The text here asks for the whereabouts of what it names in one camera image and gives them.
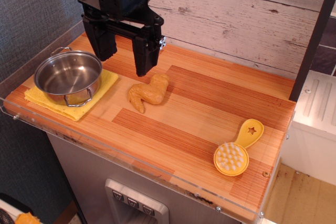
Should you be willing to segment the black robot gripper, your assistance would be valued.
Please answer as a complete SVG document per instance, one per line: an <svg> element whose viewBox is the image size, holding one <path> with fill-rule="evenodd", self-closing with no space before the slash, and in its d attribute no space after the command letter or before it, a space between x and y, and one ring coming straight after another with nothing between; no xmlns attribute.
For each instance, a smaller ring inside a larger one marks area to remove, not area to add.
<svg viewBox="0 0 336 224"><path fill-rule="evenodd" d="M115 34L107 30L105 22L129 21L153 28L148 40L140 36L132 39L132 48L138 77L145 76L157 65L159 52L166 45L161 34L164 20L149 8L150 0L78 0L85 15L82 17L87 37L95 55L106 61L117 52Z"/></svg>

